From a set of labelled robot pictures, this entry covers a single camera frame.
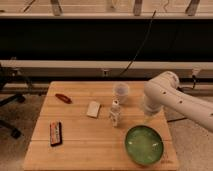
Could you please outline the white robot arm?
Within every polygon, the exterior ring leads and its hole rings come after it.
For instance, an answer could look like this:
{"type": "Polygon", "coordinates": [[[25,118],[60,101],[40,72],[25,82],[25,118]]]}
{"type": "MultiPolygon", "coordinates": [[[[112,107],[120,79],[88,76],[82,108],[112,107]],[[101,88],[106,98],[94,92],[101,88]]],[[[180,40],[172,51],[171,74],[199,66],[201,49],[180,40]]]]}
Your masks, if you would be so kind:
{"type": "Polygon", "coordinates": [[[179,78],[171,71],[147,81],[144,84],[144,114],[153,116],[166,106],[213,132],[213,103],[180,92],[178,86],[179,78]]]}

